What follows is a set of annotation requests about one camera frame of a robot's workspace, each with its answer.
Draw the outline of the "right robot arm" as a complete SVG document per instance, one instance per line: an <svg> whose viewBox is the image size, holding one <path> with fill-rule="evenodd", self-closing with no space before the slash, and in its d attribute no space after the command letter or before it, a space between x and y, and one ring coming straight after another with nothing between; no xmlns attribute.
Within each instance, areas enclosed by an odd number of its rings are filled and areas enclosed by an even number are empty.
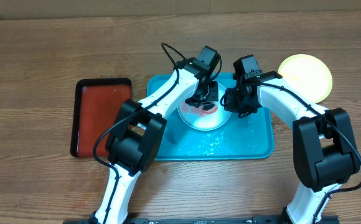
<svg viewBox="0 0 361 224"><path fill-rule="evenodd" d="M329 110L294 90L276 71L263 72L253 55L234 62L234 88L220 103L239 118L268 108L293 131L293 166L299 185L280 215L262 223L338 223L322 212L334 194L361 188L361 155L348 113Z"/></svg>

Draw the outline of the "green plate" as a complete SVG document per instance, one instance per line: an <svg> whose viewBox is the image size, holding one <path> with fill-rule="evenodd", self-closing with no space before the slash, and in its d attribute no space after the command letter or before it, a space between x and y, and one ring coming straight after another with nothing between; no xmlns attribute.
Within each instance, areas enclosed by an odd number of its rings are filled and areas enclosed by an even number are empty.
<svg viewBox="0 0 361 224"><path fill-rule="evenodd" d="M314 103L325 100L332 90L332 74L327 65L308 54L296 54L286 58L278 73L289 86Z"/></svg>

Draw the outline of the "light blue plate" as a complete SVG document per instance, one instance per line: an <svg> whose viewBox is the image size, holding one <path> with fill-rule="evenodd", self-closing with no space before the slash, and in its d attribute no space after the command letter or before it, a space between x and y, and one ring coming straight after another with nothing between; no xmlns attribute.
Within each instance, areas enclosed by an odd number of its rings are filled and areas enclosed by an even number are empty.
<svg viewBox="0 0 361 224"><path fill-rule="evenodd" d="M193 129L212 131L223 126L231 117L231 112L225 111L219 101L215 103L218 106L215 113L202 115L199 108L187 105L185 103L186 99L186 97L183 97L182 103L177 107L177 110L181 120Z"/></svg>

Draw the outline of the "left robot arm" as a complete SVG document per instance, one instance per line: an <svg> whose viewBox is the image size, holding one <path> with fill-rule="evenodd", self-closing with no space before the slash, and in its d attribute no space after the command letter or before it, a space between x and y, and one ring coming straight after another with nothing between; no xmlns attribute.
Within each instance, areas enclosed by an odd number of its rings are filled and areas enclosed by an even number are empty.
<svg viewBox="0 0 361 224"><path fill-rule="evenodd" d="M93 157L109 168L102 203L89 223L124 223L138 177L155 160L167 116L182 104L211 110L218 101L215 78L220 54L205 46L198 57L183 57L171 77L153 94L135 102L126 100L114 124L96 140Z"/></svg>

